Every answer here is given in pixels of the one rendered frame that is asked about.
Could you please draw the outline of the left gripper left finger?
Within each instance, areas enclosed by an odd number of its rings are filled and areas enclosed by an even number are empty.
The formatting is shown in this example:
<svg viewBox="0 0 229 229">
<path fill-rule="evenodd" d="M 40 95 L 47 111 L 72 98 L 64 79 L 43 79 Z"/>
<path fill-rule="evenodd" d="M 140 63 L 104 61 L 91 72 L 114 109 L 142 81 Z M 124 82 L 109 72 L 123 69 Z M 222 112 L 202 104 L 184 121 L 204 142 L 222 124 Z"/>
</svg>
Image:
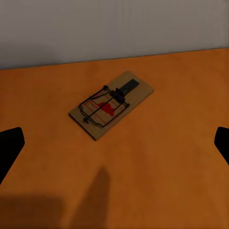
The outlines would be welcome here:
<svg viewBox="0 0 229 229">
<path fill-rule="evenodd" d="M 0 184 L 24 145 L 25 139 L 20 127 L 0 132 Z"/>
</svg>

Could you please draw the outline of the mousetrap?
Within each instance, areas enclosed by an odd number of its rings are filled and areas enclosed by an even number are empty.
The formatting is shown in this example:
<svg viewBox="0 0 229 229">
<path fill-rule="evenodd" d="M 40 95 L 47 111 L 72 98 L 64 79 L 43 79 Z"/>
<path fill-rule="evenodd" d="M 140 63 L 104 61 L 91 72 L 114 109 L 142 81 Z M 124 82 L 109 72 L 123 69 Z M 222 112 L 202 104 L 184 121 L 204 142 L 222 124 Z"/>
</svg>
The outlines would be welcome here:
<svg viewBox="0 0 229 229">
<path fill-rule="evenodd" d="M 72 109 L 69 116 L 98 141 L 154 90 L 127 70 Z"/>
</svg>

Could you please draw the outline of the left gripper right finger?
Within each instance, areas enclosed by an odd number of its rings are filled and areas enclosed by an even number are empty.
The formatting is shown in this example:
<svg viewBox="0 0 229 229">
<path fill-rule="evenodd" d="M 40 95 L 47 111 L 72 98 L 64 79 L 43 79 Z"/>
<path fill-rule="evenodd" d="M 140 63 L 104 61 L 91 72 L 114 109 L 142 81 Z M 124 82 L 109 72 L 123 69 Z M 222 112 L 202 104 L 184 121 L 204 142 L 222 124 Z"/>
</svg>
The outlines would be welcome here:
<svg viewBox="0 0 229 229">
<path fill-rule="evenodd" d="M 224 127 L 218 127 L 214 144 L 229 164 L 229 129 Z"/>
</svg>

